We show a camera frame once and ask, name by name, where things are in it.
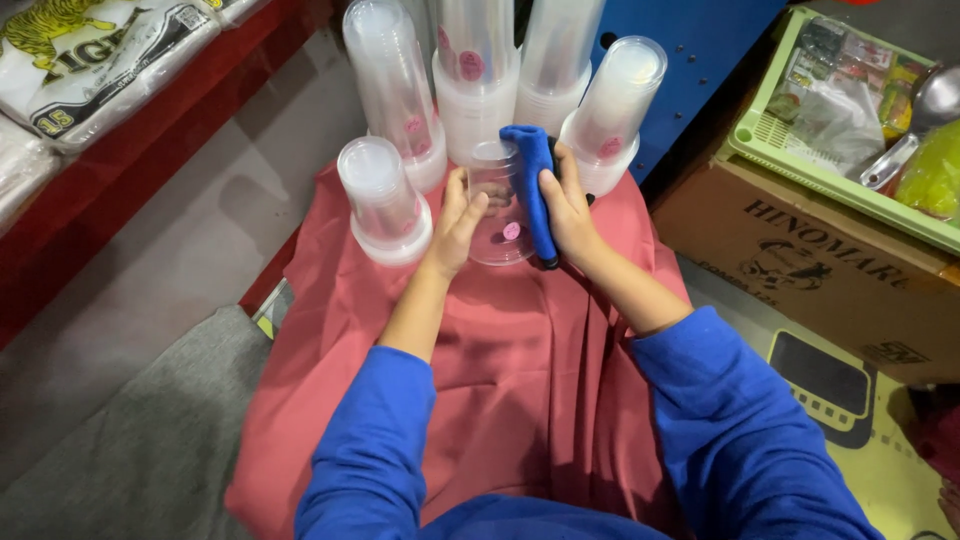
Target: blue long sleeve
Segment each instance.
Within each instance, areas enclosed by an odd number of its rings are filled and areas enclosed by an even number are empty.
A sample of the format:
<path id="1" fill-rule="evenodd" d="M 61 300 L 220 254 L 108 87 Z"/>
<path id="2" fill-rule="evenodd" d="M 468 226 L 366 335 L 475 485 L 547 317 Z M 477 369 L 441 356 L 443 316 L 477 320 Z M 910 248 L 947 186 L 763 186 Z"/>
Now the blue long sleeve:
<path id="1" fill-rule="evenodd" d="M 636 340 L 699 538 L 881 540 L 787 383 L 712 308 Z"/>
<path id="2" fill-rule="evenodd" d="M 373 347 L 313 454 L 294 520 L 297 540 L 414 539 L 420 465 L 437 394 L 423 360 Z"/>

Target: blue metal panel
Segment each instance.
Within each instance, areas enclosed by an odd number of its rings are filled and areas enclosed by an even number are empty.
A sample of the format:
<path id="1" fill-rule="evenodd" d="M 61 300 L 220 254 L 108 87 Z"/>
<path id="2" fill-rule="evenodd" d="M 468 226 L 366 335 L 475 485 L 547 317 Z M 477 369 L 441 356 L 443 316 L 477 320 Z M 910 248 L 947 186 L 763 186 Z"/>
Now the blue metal panel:
<path id="1" fill-rule="evenodd" d="M 669 59 L 663 84 L 640 127 L 640 150 L 630 168 L 638 184 L 785 4 L 786 0 L 607 0 L 590 57 L 594 73 L 606 53 L 600 46 L 606 32 L 649 37 Z"/>

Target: tiger graphic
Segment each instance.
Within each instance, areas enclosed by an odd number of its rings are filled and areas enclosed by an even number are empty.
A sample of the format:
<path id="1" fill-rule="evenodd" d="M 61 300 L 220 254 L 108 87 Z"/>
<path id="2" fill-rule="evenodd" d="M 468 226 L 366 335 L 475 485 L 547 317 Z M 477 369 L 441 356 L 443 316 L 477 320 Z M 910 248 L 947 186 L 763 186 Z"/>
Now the tiger graphic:
<path id="1" fill-rule="evenodd" d="M 3 38 L 17 49 L 34 56 L 34 65 L 54 72 L 57 49 L 53 39 L 90 25 L 98 30 L 113 30 L 116 24 L 84 16 L 93 6 L 107 0 L 36 0 L 0 28 L 0 56 L 3 56 Z"/>

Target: green tray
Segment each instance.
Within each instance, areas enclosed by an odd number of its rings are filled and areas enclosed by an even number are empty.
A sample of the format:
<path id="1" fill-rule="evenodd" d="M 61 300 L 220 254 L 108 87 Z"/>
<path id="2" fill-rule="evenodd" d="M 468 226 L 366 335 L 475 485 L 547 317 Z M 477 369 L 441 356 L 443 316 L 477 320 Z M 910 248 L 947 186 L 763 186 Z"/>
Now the green tray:
<path id="1" fill-rule="evenodd" d="M 790 55 L 793 52 L 794 43 L 800 34 L 801 27 L 808 19 L 818 16 L 823 15 L 808 8 L 793 8 L 791 10 L 785 28 L 781 27 L 782 36 L 780 37 L 780 45 L 777 47 L 777 53 L 767 69 L 767 74 L 756 92 L 753 103 L 750 104 L 750 108 L 727 135 L 716 157 L 725 161 L 733 155 L 743 156 L 782 174 L 790 180 L 819 191 L 831 199 L 872 215 L 880 221 L 916 236 L 931 245 L 960 255 L 960 229 L 906 207 L 893 199 L 786 151 L 788 145 L 796 145 L 795 150 L 804 152 L 818 160 L 829 160 L 829 156 L 817 154 L 805 148 L 802 143 L 799 143 L 789 134 L 789 124 L 766 112 L 767 103 L 773 97 L 774 91 L 780 83 L 780 76 L 790 61 Z M 904 51 L 895 45 L 873 37 L 871 39 L 894 51 L 908 54 L 917 61 L 928 65 L 933 64 L 932 61 L 918 57 L 909 51 Z"/>

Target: stack of plastic cups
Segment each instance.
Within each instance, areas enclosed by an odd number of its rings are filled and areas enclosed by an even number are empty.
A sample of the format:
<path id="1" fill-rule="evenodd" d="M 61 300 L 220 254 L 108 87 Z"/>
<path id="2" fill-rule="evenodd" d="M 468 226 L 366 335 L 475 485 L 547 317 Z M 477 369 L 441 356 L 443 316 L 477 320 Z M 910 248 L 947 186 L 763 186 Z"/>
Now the stack of plastic cups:
<path id="1" fill-rule="evenodd" d="M 666 53 L 652 39 L 623 37 L 607 51 L 560 133 L 573 149 L 585 193 L 606 195 L 620 181 L 640 147 L 637 131 L 665 72 Z"/>
<path id="2" fill-rule="evenodd" d="M 433 82 L 446 148 L 469 165 L 481 142 L 498 140 L 514 120 L 520 54 L 514 47 L 514 0 L 438 0 Z"/>
<path id="3" fill-rule="evenodd" d="M 446 136 L 410 13 L 398 0 L 355 0 L 344 15 L 344 42 L 369 134 L 392 142 L 414 188 L 429 192 L 446 172 Z"/>
<path id="4" fill-rule="evenodd" d="M 430 207 L 387 139 L 355 138 L 340 151 L 337 172 L 350 200 L 350 230 L 374 262 L 403 266 L 423 255 L 433 235 Z"/>
<path id="5" fill-rule="evenodd" d="M 590 51 L 606 0 L 534 3 L 520 49 L 514 123 L 560 136 L 564 119 L 580 105 L 590 81 Z"/>
<path id="6" fill-rule="evenodd" d="M 506 266 L 533 255 L 526 214 L 513 189 L 522 174 L 522 156 L 512 142 L 483 142 L 473 149 L 467 167 L 470 199 L 481 191 L 490 197 L 487 213 L 477 224 L 470 242 L 469 255 L 473 260 Z"/>

